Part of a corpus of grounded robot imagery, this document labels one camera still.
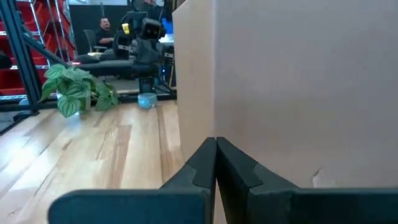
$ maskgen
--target green leaf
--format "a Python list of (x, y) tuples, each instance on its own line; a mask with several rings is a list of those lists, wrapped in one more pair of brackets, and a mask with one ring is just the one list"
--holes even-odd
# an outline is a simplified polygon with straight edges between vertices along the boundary
[(86, 83), (86, 85), (88, 86), (88, 89), (92, 92), (96, 92), (97, 86), (95, 85), (94, 80), (92, 79), (83, 79), (83, 82)]
[(80, 111), (85, 111), (86, 110), (86, 101), (90, 100), (90, 104), (91, 104), (91, 99), (90, 98), (80, 98)]
[(66, 95), (69, 87), (69, 82), (66, 79), (58, 78), (56, 80), (56, 84), (58, 92), (60, 92), (62, 95)]
[(84, 70), (82, 70), (82, 69), (80, 69), (80, 68), (76, 68), (75, 71), (76, 71), (82, 78), (89, 78), (89, 79), (92, 79), (92, 78), (93, 78), (93, 76), (92, 76), (89, 72), (84, 71)]
[(66, 118), (74, 115), (80, 109), (80, 101), (76, 98), (69, 98), (67, 96), (59, 98), (57, 104), (61, 114)]
[(112, 107), (112, 99), (109, 97), (100, 96), (97, 100), (97, 105), (95, 106), (96, 111), (105, 111)]
[(56, 64), (51, 66), (44, 74), (44, 77), (48, 79), (56, 79), (61, 77), (62, 73), (64, 73), (66, 68), (63, 65)]
[(62, 73), (62, 76), (72, 81), (81, 81), (83, 77), (79, 75), (75, 69), (76, 67), (74, 66), (69, 67), (65, 72)]
[(42, 86), (42, 97), (39, 102), (47, 99), (57, 89), (57, 80), (48, 79)]
[(65, 95), (73, 98), (85, 98), (91, 96), (91, 92), (83, 82), (73, 82), (68, 86)]

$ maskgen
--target floor board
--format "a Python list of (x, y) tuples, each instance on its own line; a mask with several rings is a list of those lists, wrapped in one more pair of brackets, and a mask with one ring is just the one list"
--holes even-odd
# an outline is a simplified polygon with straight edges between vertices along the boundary
[(43, 110), (0, 137), (0, 223), (47, 223), (76, 189), (156, 189), (182, 165), (175, 101), (68, 119)]

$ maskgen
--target office chair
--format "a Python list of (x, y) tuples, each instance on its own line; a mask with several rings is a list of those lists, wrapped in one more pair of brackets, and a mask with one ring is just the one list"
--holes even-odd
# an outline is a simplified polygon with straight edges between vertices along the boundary
[(100, 47), (96, 46), (97, 40), (95, 37), (95, 32), (93, 30), (83, 30), (83, 32), (86, 34), (88, 45), (90, 46), (90, 52), (99, 52), (100, 50), (105, 51), (107, 48), (106, 47)]

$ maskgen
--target wall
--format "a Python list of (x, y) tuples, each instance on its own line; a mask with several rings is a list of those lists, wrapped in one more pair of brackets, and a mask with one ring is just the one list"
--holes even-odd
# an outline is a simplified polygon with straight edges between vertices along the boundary
[[(120, 24), (120, 20), (131, 11), (129, 6), (103, 6), (105, 16), (111, 23), (111, 31), (114, 33)], [(78, 55), (87, 54), (90, 51), (86, 35), (83, 30), (100, 28), (101, 6), (70, 5), (70, 17), (73, 33), (75, 35), (76, 50)]]

